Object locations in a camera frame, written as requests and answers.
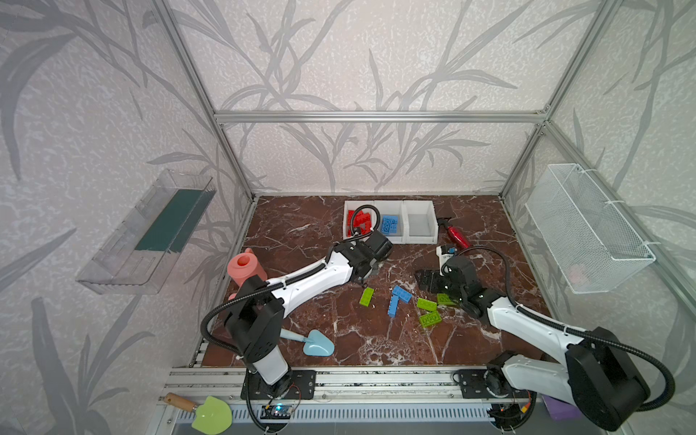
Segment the green lego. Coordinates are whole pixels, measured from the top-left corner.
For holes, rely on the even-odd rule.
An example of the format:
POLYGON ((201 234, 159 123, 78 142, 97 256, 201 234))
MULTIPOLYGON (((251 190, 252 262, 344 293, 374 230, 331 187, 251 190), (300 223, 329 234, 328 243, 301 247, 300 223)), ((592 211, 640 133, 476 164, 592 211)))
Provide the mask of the green lego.
POLYGON ((436 326, 437 324, 440 324, 441 321, 442 317, 438 312, 429 312, 419 317, 420 325, 423 328, 430 328, 436 326))
POLYGON ((435 312, 438 309, 438 304, 428 299, 419 298, 417 307, 427 312, 435 312))
POLYGON ((437 304, 439 306, 457 306, 458 304, 456 302, 453 302, 448 295, 446 294, 438 294, 437 295, 437 304))
POLYGON ((369 306, 371 305, 371 300, 372 300, 372 298, 373 298, 373 295, 374 295, 374 289, 371 288, 371 287, 367 287, 367 288, 362 292, 362 295, 361 295, 359 304, 360 304, 361 306, 369 307, 369 306))

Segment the red lego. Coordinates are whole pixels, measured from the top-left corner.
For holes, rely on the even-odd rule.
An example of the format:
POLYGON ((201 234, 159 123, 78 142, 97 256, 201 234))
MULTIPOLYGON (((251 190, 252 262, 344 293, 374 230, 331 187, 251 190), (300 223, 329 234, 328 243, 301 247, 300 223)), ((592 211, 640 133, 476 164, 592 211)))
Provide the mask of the red lego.
POLYGON ((353 215, 355 210, 349 210, 346 217, 346 237, 353 237, 353 215))
POLYGON ((360 210, 353 215, 353 232, 364 235, 372 228, 372 215, 369 211, 360 210))

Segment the green lego bottom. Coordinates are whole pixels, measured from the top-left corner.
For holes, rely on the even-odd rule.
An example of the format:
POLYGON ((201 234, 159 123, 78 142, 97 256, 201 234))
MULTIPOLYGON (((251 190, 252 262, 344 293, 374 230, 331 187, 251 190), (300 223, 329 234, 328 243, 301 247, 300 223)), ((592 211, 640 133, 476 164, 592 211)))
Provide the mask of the green lego bottom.
POLYGON ((423 328, 430 328, 436 326, 437 324, 440 324, 441 321, 442 317, 438 312, 429 312, 419 317, 420 325, 423 328))

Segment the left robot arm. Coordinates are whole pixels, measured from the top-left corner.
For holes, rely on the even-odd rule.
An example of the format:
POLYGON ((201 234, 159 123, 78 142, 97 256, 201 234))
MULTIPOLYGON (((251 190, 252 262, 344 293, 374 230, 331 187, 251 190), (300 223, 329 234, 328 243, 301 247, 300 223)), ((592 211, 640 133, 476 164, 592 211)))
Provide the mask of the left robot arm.
POLYGON ((251 397, 253 375, 261 378, 273 399, 291 389, 292 370, 278 347, 287 315, 334 287, 347 283, 365 286, 391 254, 393 243, 380 232, 380 211, 372 204, 355 211, 366 210, 374 213, 373 226, 367 233, 353 225, 351 237, 333 244, 324 258, 288 275, 270 280, 252 275, 233 299, 203 317, 202 337, 243 361, 246 398, 251 397))

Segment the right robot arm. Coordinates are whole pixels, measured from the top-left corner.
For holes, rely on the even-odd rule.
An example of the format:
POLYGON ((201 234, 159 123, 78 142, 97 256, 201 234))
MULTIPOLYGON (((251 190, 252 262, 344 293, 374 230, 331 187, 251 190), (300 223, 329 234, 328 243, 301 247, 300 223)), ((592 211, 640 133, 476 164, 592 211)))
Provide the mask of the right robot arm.
POLYGON ((540 361, 514 352, 489 364, 496 384, 541 393, 578 408, 595 426, 616 431, 634 413, 665 406, 676 393, 672 372, 657 358, 621 343, 609 330, 562 324, 515 298, 509 261, 504 290, 484 286, 468 250, 440 253, 440 268, 415 272, 418 286, 442 293, 469 316, 532 344, 540 361))

